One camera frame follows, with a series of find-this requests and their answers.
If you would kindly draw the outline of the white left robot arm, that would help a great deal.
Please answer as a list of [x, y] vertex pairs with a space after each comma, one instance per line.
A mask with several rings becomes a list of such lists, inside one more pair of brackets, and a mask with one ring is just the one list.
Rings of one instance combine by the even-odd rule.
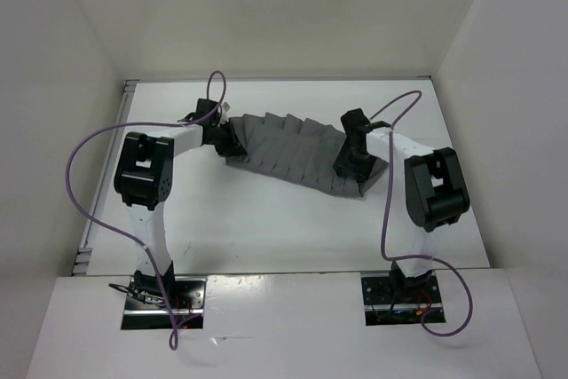
[[126, 135], [114, 174], [114, 189], [127, 207], [138, 244], [134, 291], [145, 293], [156, 307], [171, 305], [177, 296], [164, 219], [165, 202], [173, 189], [175, 158], [206, 145], [215, 147], [222, 157], [242, 157], [246, 154], [243, 138], [241, 119]]

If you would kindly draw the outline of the grey pleated skirt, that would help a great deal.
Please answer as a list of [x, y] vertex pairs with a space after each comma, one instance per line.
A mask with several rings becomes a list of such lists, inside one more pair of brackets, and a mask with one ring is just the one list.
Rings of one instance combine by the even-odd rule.
[[227, 165], [237, 169], [342, 198], [363, 197], [388, 169], [388, 163], [377, 158], [376, 175], [364, 184], [338, 177], [333, 164], [346, 135], [310, 118], [267, 113], [244, 114], [229, 121], [247, 151], [242, 157], [226, 159]]

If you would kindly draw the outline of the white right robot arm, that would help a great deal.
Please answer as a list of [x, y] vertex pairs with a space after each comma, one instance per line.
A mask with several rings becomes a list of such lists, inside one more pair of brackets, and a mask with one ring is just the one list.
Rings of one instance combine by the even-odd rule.
[[389, 252], [389, 291], [410, 301], [432, 275], [438, 238], [469, 210], [469, 193], [457, 153], [425, 146], [386, 122], [370, 122], [360, 109], [341, 117], [346, 139], [333, 169], [341, 178], [369, 188], [384, 172], [390, 225], [399, 246]]

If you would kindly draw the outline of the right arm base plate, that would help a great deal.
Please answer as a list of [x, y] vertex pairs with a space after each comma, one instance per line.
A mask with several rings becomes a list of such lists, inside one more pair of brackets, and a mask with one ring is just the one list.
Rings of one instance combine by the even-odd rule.
[[367, 327], [446, 322], [438, 280], [432, 274], [418, 289], [396, 292], [388, 272], [362, 274], [360, 277], [365, 322]]

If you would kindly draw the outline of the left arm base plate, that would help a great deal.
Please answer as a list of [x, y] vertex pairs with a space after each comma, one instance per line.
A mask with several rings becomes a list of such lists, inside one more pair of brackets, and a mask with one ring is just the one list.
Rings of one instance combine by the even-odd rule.
[[[171, 330], [169, 312], [160, 293], [136, 290], [134, 279], [128, 286], [110, 284], [110, 287], [125, 295], [121, 330]], [[205, 277], [176, 277], [170, 307], [181, 329], [203, 328], [206, 287]]]

